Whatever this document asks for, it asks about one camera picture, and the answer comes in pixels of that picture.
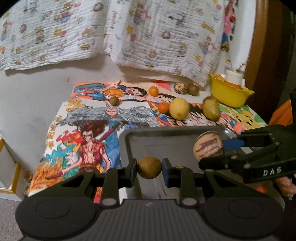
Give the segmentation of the person's right hand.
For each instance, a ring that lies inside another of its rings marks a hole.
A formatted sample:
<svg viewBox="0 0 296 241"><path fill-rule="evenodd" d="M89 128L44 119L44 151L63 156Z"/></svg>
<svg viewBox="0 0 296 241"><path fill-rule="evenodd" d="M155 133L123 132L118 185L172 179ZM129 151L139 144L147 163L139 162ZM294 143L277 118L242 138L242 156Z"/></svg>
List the person's right hand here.
<svg viewBox="0 0 296 241"><path fill-rule="evenodd" d="M293 198L293 196L296 194L296 186L290 181L290 178L277 178L275 182L277 183L280 192L284 197Z"/></svg>

